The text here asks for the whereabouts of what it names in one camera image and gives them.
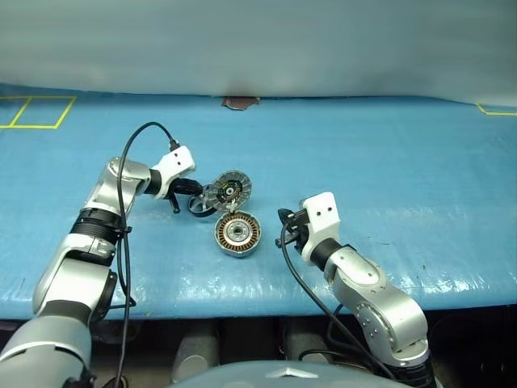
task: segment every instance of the plastic sheet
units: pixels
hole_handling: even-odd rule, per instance
[[[515,0],[18,0],[0,82],[517,105]]]
[[[24,115],[47,120],[51,107]],[[0,121],[7,112],[0,104]],[[215,215],[193,217],[187,198],[173,214],[167,201],[139,197],[128,219],[134,318],[320,313],[274,239],[278,208],[327,190],[342,242],[381,264],[422,308],[517,302],[516,117],[436,99],[265,99],[235,112],[207,97],[77,94],[59,129],[0,131],[0,318],[32,316],[34,286],[104,163],[149,120],[189,147],[193,179],[209,183],[232,169],[251,178],[243,210],[263,236],[235,259],[215,244]],[[129,157],[152,166],[166,151],[151,130]],[[292,258],[337,305],[322,273]],[[121,298],[117,289],[114,302]]]

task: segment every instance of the blue table surface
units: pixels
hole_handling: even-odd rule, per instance
[[[274,239],[278,208],[336,196],[343,243],[382,265],[424,310],[517,302],[517,117],[425,98],[264,99],[244,112],[221,98],[0,88],[76,95],[58,129],[0,130],[0,318],[30,318],[32,291],[104,163],[146,121],[166,125],[212,182],[227,170],[253,181],[243,210],[261,222],[245,259],[217,248],[216,216],[173,214],[142,196],[129,217],[133,318],[319,314]],[[27,108],[19,124],[53,123],[62,102]],[[18,110],[0,102],[0,124]],[[130,158],[152,166],[166,139],[150,130]],[[322,273],[292,257],[324,302]],[[114,302],[122,302],[116,290]],[[121,312],[109,317],[120,318]]]

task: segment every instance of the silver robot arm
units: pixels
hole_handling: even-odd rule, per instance
[[[0,353],[2,387],[89,387],[90,322],[107,313],[117,277],[110,270],[122,237],[116,176],[120,159],[104,167],[72,230],[61,241],[33,296],[35,317]],[[173,181],[195,170],[191,153],[178,146],[149,169],[126,160],[122,193],[126,214],[135,197],[166,197]]]
[[[398,381],[435,387],[427,321],[420,306],[388,282],[379,264],[339,243],[340,219],[334,194],[312,196],[301,208],[298,213],[279,211],[284,224],[290,218],[300,220],[292,223],[293,234],[288,240],[296,241],[296,249],[307,264],[323,271],[336,298],[359,321],[370,351]]]

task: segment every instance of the small brown object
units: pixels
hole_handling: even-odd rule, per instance
[[[260,103],[259,97],[224,97],[221,106],[234,111],[245,111],[250,105]]]

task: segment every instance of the floor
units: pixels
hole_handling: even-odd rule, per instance
[[[427,312],[428,337],[435,373],[446,388],[496,386],[514,388],[517,343],[516,306]],[[325,317],[305,317],[316,332],[328,323]],[[232,318],[218,321],[221,363],[250,360],[281,360],[281,327],[285,318]],[[343,316],[359,330],[351,316]],[[133,323],[129,336],[124,375],[131,388],[170,384],[174,355],[190,321],[147,321]],[[19,322],[0,325],[3,346]],[[92,371],[95,388],[101,388],[116,372],[120,346],[118,324],[103,323],[93,329],[95,338]]]

